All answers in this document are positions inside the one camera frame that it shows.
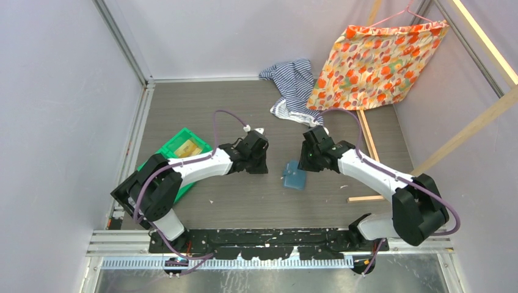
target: floral fabric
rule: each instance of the floral fabric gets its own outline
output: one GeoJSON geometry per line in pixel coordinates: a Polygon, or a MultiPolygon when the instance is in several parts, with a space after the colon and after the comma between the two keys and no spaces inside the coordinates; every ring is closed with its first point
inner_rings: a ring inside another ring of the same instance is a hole
{"type": "Polygon", "coordinates": [[[448,29],[446,21],[347,27],[333,45],[306,106],[359,110],[401,101],[448,29]]]}

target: wooden frame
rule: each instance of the wooden frame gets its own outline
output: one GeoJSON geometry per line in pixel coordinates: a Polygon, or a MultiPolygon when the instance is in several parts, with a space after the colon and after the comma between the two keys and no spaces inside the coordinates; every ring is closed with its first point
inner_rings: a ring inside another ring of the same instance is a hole
{"type": "MultiPolygon", "coordinates": [[[[369,14],[367,25],[370,26],[374,22],[376,14],[378,14],[379,7],[383,0],[375,0],[369,14]]],[[[420,175],[423,172],[429,170],[431,167],[436,165],[444,157],[448,156],[458,146],[462,145],[469,138],[474,136],[478,131],[485,128],[489,123],[493,122],[501,114],[510,109],[513,105],[518,102],[518,75],[511,68],[509,63],[500,54],[495,45],[491,42],[486,33],[480,28],[478,23],[475,21],[473,16],[464,7],[461,0],[447,0],[449,5],[455,10],[458,16],[460,16],[463,22],[466,24],[470,33],[475,37],[479,45],[482,47],[484,52],[489,56],[493,65],[498,69],[500,74],[503,76],[506,83],[509,85],[511,90],[503,95],[497,102],[491,107],[485,110],[482,114],[471,121],[464,129],[459,131],[453,136],[447,143],[440,147],[435,153],[433,153],[427,160],[419,165],[415,170],[411,172],[412,175],[420,175]]],[[[358,110],[358,118],[362,125],[363,133],[365,134],[365,142],[367,143],[367,149],[370,157],[379,162],[378,152],[374,145],[372,134],[367,123],[367,118],[363,110],[358,110]]],[[[347,199],[348,203],[356,203],[363,201],[378,201],[384,198],[380,195],[366,196],[366,197],[350,197],[347,199]]]]}

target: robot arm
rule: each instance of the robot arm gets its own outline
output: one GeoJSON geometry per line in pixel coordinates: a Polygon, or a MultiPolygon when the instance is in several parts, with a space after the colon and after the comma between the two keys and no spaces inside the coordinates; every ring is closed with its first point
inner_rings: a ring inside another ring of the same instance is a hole
{"type": "Polygon", "coordinates": [[[135,202],[144,182],[158,169],[167,165],[176,165],[160,173],[144,193],[140,205],[144,228],[151,228],[150,222],[172,241],[181,235],[184,226],[172,209],[178,191],[188,184],[212,176],[228,175],[246,170],[250,174],[268,173],[266,150],[268,140],[262,134],[263,129],[249,131],[245,138],[234,144],[219,145],[211,158],[208,154],[199,154],[184,159],[166,159],[162,154],[154,154],[142,169],[135,171],[111,194],[125,211],[133,216],[135,202]]]}
{"type": "MultiPolygon", "coordinates": [[[[379,192],[392,204],[392,212],[380,215],[366,214],[349,226],[357,242],[386,237],[398,237],[418,246],[448,219],[446,207],[423,192],[362,162],[355,146],[341,141],[334,143],[323,126],[304,133],[299,169],[320,172],[334,170],[353,177],[379,192]]],[[[404,178],[439,195],[432,178],[405,174],[362,156],[376,166],[390,170],[397,178],[404,178]]]]}

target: green plastic crate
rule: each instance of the green plastic crate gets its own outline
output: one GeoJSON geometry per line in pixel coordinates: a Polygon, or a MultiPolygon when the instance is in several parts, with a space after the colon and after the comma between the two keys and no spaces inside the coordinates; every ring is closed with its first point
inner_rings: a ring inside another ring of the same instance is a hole
{"type": "MultiPolygon", "coordinates": [[[[162,154],[166,159],[170,159],[170,158],[176,159],[177,156],[175,155],[175,151],[189,139],[192,142],[194,142],[199,148],[202,149],[202,152],[201,152],[202,154],[212,151],[212,148],[208,143],[202,141],[201,138],[197,137],[194,133],[192,133],[192,131],[188,130],[187,128],[184,128],[184,129],[180,130],[180,132],[177,135],[175,135],[172,139],[170,139],[165,145],[163,145],[160,148],[160,150],[158,150],[156,152],[156,154],[162,154]]],[[[137,170],[140,170],[142,168],[142,166],[144,166],[144,164],[140,165],[140,167],[137,170]]],[[[194,184],[195,183],[191,183],[187,186],[184,186],[182,189],[180,189],[178,191],[178,195],[177,195],[177,198],[174,203],[177,203],[177,201],[180,200],[183,197],[183,195],[194,184]]]]}

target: white wall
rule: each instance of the white wall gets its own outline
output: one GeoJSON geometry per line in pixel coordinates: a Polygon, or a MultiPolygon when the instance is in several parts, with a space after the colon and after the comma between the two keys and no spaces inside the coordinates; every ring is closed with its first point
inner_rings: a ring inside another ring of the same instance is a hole
{"type": "Polygon", "coordinates": [[[142,87],[92,1],[1,1],[0,48],[0,292],[77,292],[142,87]]]}
{"type": "MultiPolygon", "coordinates": [[[[297,58],[310,59],[318,74],[347,25],[367,23],[374,0],[108,2],[120,7],[124,18],[117,22],[127,23],[122,27],[131,30],[153,77],[183,79],[257,77],[277,62],[297,58]]],[[[408,2],[385,0],[377,19],[408,2]]],[[[405,14],[386,25],[408,24],[411,18],[405,14]]]]}
{"type": "MultiPolygon", "coordinates": [[[[469,2],[463,2],[469,9],[469,2]]],[[[502,36],[491,31],[487,34],[502,52],[514,50],[508,60],[517,64],[516,47],[507,45],[516,40],[505,29],[506,23],[512,25],[516,19],[504,5],[499,6],[502,14],[496,15],[496,6],[499,5],[484,5],[487,10],[473,14],[482,27],[500,23],[502,36]]],[[[433,9],[429,16],[438,18],[440,13],[433,9]]],[[[472,45],[482,53],[476,43],[472,45]]],[[[496,100],[495,93],[450,32],[407,98],[396,105],[414,165],[424,162],[496,100]]],[[[516,125],[518,106],[427,172],[461,216],[461,229],[452,235],[452,240],[469,287],[467,292],[516,292],[518,287],[514,253],[518,242],[516,125]]]]}

